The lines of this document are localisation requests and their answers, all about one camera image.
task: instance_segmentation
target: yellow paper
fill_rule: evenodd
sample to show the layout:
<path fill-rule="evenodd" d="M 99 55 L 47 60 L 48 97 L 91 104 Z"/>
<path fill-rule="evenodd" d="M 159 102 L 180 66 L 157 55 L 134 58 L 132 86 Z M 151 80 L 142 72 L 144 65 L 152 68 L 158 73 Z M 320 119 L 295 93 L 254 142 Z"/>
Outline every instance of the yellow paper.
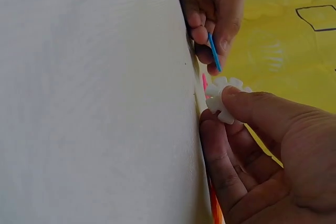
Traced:
<path fill-rule="evenodd" d="M 336 113 L 335 7 L 336 0 L 247 0 L 220 76 Z"/>

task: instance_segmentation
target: white gear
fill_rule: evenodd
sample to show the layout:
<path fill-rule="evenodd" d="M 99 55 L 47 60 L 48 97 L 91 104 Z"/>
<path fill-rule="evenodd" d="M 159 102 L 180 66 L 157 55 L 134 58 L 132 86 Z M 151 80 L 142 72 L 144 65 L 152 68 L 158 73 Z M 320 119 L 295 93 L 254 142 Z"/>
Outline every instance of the white gear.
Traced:
<path fill-rule="evenodd" d="M 206 99 L 206 105 L 211 113 L 215 114 L 217 111 L 220 111 L 218 119 L 223 123 L 233 124 L 235 119 L 222 103 L 222 91 L 226 86 L 233 86 L 248 93 L 251 93 L 252 89 L 249 87 L 243 88 L 243 82 L 237 78 L 230 78 L 230 80 L 227 81 L 226 77 L 217 78 L 214 84 L 210 83 L 206 88 L 205 94 L 210 97 Z"/>

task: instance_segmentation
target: white board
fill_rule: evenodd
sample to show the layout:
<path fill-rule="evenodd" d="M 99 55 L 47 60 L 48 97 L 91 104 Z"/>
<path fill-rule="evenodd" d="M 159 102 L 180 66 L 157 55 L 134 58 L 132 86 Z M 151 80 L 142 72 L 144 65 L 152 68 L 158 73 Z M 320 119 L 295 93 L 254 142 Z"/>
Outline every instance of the white board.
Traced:
<path fill-rule="evenodd" d="M 178 0 L 0 0 L 0 223 L 209 223 Z"/>

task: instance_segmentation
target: knuckle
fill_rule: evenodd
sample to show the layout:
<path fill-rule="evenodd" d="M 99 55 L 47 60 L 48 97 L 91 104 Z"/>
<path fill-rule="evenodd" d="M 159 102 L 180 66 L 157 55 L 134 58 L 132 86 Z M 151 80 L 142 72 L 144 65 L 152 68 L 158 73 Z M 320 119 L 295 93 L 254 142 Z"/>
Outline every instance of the knuckle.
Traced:
<path fill-rule="evenodd" d="M 225 191 L 239 182 L 239 176 L 235 173 L 223 174 L 223 177 L 217 182 L 217 190 Z"/>
<path fill-rule="evenodd" d="M 250 95 L 252 95 L 254 99 L 262 100 L 262 101 L 272 99 L 275 96 L 274 94 L 268 93 L 268 92 L 253 92 L 253 93 L 250 93 Z"/>
<path fill-rule="evenodd" d="M 240 21 L 240 18 L 235 18 L 234 20 L 232 20 L 232 23 L 231 23 L 231 29 L 232 29 L 232 33 L 233 34 L 238 34 L 239 30 L 240 30 L 240 27 L 241 27 L 241 21 Z"/>

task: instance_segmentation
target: hand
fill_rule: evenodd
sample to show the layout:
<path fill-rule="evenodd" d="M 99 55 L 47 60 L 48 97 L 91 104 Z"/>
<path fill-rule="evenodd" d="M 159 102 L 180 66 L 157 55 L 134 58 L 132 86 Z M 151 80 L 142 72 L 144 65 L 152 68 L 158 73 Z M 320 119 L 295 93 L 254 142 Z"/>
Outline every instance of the hand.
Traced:
<path fill-rule="evenodd" d="M 222 100 L 284 167 L 243 124 L 224 125 L 204 111 L 201 141 L 226 223 L 336 223 L 336 115 L 233 87 Z"/>
<path fill-rule="evenodd" d="M 195 52 L 208 72 L 218 74 L 207 46 L 207 32 L 213 34 L 221 65 L 224 64 L 243 18 L 244 0 L 181 0 L 185 18 L 195 41 Z"/>

